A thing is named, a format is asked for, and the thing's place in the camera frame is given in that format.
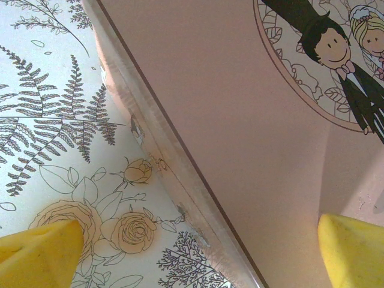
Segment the yellow object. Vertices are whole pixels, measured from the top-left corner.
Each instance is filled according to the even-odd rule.
[[[83,248],[76,220],[0,238],[1,288],[69,288]]]
[[[321,254],[333,288],[384,287],[384,228],[324,214],[318,227]]]

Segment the cartoon face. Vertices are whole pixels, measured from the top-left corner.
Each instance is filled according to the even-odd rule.
[[[340,68],[350,60],[348,41],[332,28],[322,34],[315,52],[320,58],[319,63],[330,69]]]
[[[362,43],[366,51],[379,57],[380,53],[384,51],[384,32],[379,29],[368,30]]]

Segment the flower drawing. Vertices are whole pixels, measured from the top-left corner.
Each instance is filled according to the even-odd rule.
[[[154,240],[155,231],[156,225],[152,220],[145,213],[137,212],[125,213],[120,219],[109,219],[101,226],[109,244],[127,254],[147,250]]]
[[[74,201],[60,200],[46,207],[37,214],[30,228],[54,223],[60,220],[77,220],[83,230],[84,246],[79,262],[92,254],[94,244],[101,232],[101,218],[89,202],[86,204]]]
[[[128,184],[147,184],[152,175],[150,162],[141,158],[130,163],[127,157],[125,159],[127,159],[127,168],[124,172],[112,173],[112,175],[119,175],[123,179],[121,185],[125,184],[125,187]]]

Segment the tree illustration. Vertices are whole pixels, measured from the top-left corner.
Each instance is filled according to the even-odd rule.
[[[157,265],[162,271],[167,270],[166,279],[158,284],[165,288],[235,288],[224,275],[216,271],[204,256],[198,243],[190,232],[179,232],[174,249],[166,248]]]

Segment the floral wrapping paper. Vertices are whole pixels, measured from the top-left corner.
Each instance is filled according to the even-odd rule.
[[[234,287],[169,197],[170,164],[119,112],[80,1],[0,5],[0,236],[76,219],[72,288]]]

